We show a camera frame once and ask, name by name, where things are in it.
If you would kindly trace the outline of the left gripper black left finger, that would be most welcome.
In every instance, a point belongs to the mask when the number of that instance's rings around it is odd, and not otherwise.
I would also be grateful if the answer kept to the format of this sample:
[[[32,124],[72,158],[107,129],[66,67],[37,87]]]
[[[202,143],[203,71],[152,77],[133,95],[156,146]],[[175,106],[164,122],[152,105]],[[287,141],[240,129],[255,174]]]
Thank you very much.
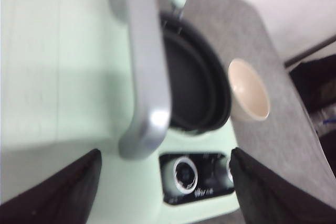
[[[92,149],[48,179],[1,204],[1,223],[86,223],[102,156]]]

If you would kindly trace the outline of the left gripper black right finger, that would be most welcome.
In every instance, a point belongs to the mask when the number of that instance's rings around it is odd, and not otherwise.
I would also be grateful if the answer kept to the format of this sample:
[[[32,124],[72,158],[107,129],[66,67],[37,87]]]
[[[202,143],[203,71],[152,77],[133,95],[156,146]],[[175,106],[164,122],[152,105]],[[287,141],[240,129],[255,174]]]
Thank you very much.
[[[235,148],[230,172],[246,223],[335,223],[335,208]]]

